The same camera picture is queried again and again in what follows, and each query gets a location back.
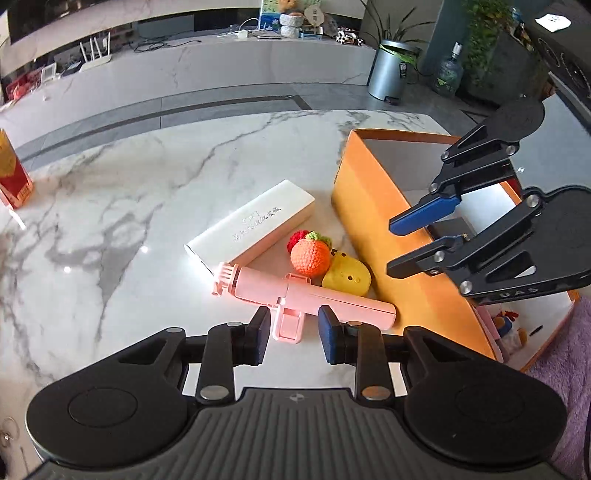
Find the small box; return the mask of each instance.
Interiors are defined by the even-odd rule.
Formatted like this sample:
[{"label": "small box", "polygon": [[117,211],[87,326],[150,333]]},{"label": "small box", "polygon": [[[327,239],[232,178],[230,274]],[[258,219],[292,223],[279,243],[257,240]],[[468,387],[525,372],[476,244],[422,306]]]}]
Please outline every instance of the small box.
[{"label": "small box", "polygon": [[0,200],[17,209],[33,192],[33,182],[22,167],[6,132],[0,129]]},{"label": "small box", "polygon": [[221,262],[247,265],[308,219],[314,197],[283,180],[185,245],[211,275]]}]

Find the circular pad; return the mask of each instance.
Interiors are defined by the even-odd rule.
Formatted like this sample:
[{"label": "circular pad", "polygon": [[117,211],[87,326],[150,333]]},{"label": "circular pad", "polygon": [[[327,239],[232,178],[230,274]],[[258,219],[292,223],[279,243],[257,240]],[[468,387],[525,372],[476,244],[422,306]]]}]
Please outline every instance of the circular pad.
[{"label": "circular pad", "polygon": [[544,121],[544,105],[537,100],[522,98],[499,108],[487,125],[489,136],[515,143],[539,129]]},{"label": "circular pad", "polygon": [[164,450],[187,423],[187,402],[151,365],[92,365],[45,387],[27,410],[39,454],[109,469]]},{"label": "circular pad", "polygon": [[549,457],[566,424],[560,397],[491,361],[440,364],[408,394],[404,417],[429,448],[461,463],[519,466]]}]

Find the yellow duck toy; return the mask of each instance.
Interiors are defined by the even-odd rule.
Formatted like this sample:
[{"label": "yellow duck toy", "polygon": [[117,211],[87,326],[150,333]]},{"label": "yellow duck toy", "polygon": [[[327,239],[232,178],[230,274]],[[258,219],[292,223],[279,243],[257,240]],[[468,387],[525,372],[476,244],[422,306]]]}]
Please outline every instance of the yellow duck toy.
[{"label": "yellow duck toy", "polygon": [[330,254],[333,261],[322,280],[322,286],[363,297],[371,285],[368,268],[359,260],[339,250],[332,249]]}]

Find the red and yellow box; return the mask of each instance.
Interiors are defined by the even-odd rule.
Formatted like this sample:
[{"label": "red and yellow box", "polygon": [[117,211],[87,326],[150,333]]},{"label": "red and yellow box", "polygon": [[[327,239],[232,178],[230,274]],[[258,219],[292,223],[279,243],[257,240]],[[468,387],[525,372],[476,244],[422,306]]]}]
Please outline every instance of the red and yellow box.
[{"label": "red and yellow box", "polygon": [[6,132],[0,129],[0,197],[6,206],[17,209],[33,193],[33,182],[22,167]]}]

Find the pink water gun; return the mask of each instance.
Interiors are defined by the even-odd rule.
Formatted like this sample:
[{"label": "pink water gun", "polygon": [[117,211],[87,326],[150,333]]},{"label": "pink water gun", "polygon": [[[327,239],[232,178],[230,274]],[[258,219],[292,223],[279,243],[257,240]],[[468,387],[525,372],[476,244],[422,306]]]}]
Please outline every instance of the pink water gun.
[{"label": "pink water gun", "polygon": [[388,330],[396,319],[391,303],[317,287],[308,277],[293,273],[278,278],[238,264],[221,263],[213,282],[216,296],[226,290],[237,299],[272,309],[273,338],[281,342],[299,343],[306,313],[318,315],[322,305],[332,308],[342,322],[358,320],[380,330]]}]

